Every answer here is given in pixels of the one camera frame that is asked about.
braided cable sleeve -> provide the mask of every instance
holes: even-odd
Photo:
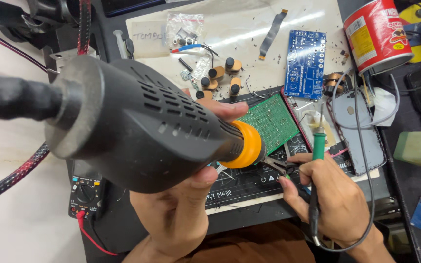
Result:
[[[43,161],[43,159],[50,153],[48,145],[45,143],[38,148],[38,150],[22,164],[17,170],[11,173],[8,177],[0,181],[0,195],[13,187],[16,183],[22,180],[27,174],[29,174],[37,165]]]
[[[79,38],[77,40],[77,54],[84,55],[89,51],[90,42],[90,20],[91,6],[90,0],[79,1]]]

flex cable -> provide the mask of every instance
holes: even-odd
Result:
[[[279,29],[280,29],[280,25],[282,24],[282,21],[287,15],[287,12],[288,10],[282,9],[282,12],[280,14],[277,14],[274,17],[272,26],[270,27],[270,30],[268,34],[266,35],[266,38],[264,39],[264,41],[262,41],[261,47],[259,48],[260,59],[266,59],[266,53],[268,52],[270,46],[272,45],[272,42],[276,38],[277,33],[279,32]]]

multimeter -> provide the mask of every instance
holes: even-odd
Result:
[[[82,160],[73,162],[71,176],[71,195],[69,201],[69,216],[76,218],[76,214],[85,211],[85,218],[102,215],[102,200],[107,180]]]

red can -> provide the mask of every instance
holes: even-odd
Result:
[[[344,30],[360,75],[385,72],[413,58],[393,0],[365,4],[344,21]]]

knob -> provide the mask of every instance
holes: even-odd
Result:
[[[94,200],[95,190],[90,185],[81,184],[76,189],[76,196],[79,202],[87,204]]]

